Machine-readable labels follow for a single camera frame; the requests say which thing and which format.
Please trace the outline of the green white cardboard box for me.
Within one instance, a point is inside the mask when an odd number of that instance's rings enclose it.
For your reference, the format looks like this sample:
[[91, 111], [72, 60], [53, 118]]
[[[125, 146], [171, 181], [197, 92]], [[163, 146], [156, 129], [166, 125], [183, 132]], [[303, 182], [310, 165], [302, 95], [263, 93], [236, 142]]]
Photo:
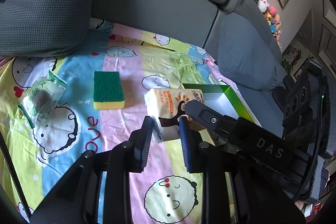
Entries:
[[238, 119], [243, 117], [261, 126], [260, 122], [243, 98], [229, 85], [182, 84], [186, 89], [200, 89], [205, 105], [216, 112]]

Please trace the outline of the colourful cartoon bed sheet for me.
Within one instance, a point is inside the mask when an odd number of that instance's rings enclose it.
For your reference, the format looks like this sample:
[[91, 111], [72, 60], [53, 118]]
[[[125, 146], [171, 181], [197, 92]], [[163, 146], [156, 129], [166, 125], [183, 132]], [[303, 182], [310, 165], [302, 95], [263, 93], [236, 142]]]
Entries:
[[[187, 85], [195, 85], [187, 90]], [[1, 161], [1, 186], [24, 223], [85, 152], [127, 141], [147, 115], [166, 118], [153, 134], [143, 173], [130, 176], [134, 223], [200, 223], [202, 175], [183, 165], [178, 129], [185, 105], [204, 101], [201, 85], [223, 85], [234, 116], [251, 111], [232, 77], [198, 46], [92, 19], [84, 44], [66, 57], [1, 61], [1, 137], [25, 201]]]

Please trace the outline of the pile of plush toys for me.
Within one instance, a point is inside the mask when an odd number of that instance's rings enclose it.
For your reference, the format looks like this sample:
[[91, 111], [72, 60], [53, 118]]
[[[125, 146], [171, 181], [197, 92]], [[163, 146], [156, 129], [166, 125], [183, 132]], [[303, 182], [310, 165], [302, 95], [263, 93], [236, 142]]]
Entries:
[[258, 0], [257, 5], [261, 13], [264, 15], [264, 18], [268, 26], [270, 27], [270, 30], [276, 42], [278, 43], [279, 46], [281, 46], [280, 43], [280, 36], [282, 33], [281, 21], [280, 21], [280, 15], [277, 13], [276, 7], [271, 6], [268, 0]]

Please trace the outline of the tissue pack with tree print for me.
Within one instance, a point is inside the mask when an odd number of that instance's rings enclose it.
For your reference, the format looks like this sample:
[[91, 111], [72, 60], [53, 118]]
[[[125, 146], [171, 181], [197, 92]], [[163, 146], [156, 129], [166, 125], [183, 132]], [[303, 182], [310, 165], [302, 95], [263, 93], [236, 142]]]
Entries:
[[156, 143], [179, 139], [179, 119], [186, 117], [192, 130], [202, 131], [204, 126], [186, 115], [186, 104], [192, 100], [203, 103], [200, 89], [150, 89], [145, 95], [147, 114], [154, 120], [153, 140]]

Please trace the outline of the grey right cushion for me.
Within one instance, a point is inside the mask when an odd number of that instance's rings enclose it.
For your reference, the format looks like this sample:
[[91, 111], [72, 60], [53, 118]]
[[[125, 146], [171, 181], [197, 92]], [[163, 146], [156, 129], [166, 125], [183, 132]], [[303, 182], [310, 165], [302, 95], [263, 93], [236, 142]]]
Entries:
[[271, 90], [282, 83], [285, 69], [244, 17], [227, 15], [220, 27], [218, 67], [222, 75], [254, 90]]

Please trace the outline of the clear bag with green print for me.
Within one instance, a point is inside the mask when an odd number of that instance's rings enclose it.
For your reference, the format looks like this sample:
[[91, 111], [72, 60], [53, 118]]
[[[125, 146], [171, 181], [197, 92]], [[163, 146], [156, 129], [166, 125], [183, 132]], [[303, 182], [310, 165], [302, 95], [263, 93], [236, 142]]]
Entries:
[[23, 97], [18, 105], [31, 128], [35, 128], [38, 122], [41, 123], [47, 120], [66, 87], [67, 82], [52, 71], [49, 71], [47, 76], [40, 77], [33, 83], [27, 95]]

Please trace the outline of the grey square cushion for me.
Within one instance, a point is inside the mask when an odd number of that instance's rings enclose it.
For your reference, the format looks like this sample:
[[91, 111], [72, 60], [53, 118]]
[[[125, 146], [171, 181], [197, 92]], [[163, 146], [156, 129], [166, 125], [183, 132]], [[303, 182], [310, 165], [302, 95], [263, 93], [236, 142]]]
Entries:
[[63, 56], [83, 42], [92, 0], [5, 0], [1, 57]]

